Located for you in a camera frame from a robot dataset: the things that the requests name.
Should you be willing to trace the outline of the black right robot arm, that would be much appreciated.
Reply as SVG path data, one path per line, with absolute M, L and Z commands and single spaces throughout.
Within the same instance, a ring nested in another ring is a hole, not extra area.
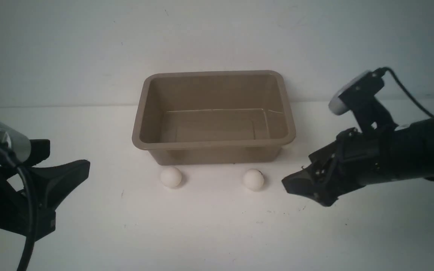
M 287 193 L 324 207 L 372 184 L 434 180 L 434 118 L 369 133 L 349 128 L 309 160 L 308 167 L 284 177 L 282 184 Z

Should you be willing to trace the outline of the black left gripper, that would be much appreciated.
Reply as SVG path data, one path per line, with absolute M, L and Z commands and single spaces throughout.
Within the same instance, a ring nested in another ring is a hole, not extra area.
M 50 156 L 50 140 L 32 139 L 31 152 L 23 165 L 32 178 L 37 195 L 36 240 L 53 233 L 56 228 L 55 210 L 64 199 L 89 177 L 91 163 L 73 161 L 52 167 L 34 167 Z M 16 191 L 8 179 L 14 170 L 0 168 L 0 229 L 22 236 L 28 234 L 29 205 L 23 189 Z

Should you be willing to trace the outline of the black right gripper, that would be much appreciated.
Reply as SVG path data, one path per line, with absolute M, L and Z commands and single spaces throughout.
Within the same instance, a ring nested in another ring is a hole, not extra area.
M 350 128 L 340 132 L 330 144 L 311 153 L 308 168 L 282 179 L 286 192 L 315 201 L 324 207 L 332 206 L 339 196 L 364 187 L 358 181 L 365 163 L 379 156 L 376 134 L 358 132 Z

